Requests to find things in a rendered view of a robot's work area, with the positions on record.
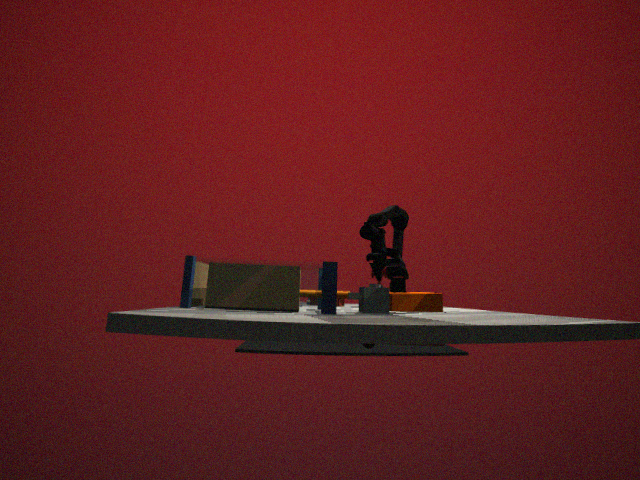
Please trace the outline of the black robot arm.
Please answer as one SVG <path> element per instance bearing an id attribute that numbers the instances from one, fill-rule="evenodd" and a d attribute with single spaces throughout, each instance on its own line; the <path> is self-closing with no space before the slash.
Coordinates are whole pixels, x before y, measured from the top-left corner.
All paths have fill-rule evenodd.
<path id="1" fill-rule="evenodd" d="M 385 242 L 385 234 L 387 232 L 384 228 L 379 227 L 386 226 L 389 222 L 388 219 L 391 221 L 393 227 L 392 248 L 384 247 L 383 244 L 381 254 L 391 257 L 391 259 L 388 259 L 390 264 L 387 266 L 386 275 L 387 280 L 390 280 L 389 291 L 407 292 L 405 280 L 409 280 L 409 275 L 405 263 L 402 260 L 402 249 L 403 233 L 409 220 L 408 213 L 398 205 L 390 205 L 380 213 L 370 214 L 367 222 L 364 222 L 364 225 L 360 229 L 360 236 L 370 240 L 371 243 Z"/>

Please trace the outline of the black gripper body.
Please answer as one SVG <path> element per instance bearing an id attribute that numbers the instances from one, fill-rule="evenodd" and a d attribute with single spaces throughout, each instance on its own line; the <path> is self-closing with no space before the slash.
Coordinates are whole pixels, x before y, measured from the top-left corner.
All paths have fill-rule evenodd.
<path id="1" fill-rule="evenodd" d="M 390 264 L 390 261 L 387 259 L 387 256 L 382 255 L 381 254 L 381 249 L 382 246 L 384 244 L 384 247 L 386 247 L 386 243 L 385 242 L 372 242 L 370 247 L 371 247 L 371 251 L 372 253 L 369 253 L 367 255 L 367 261 L 370 260 L 374 260 L 373 263 L 381 263 L 381 262 L 385 262 L 386 264 Z"/>

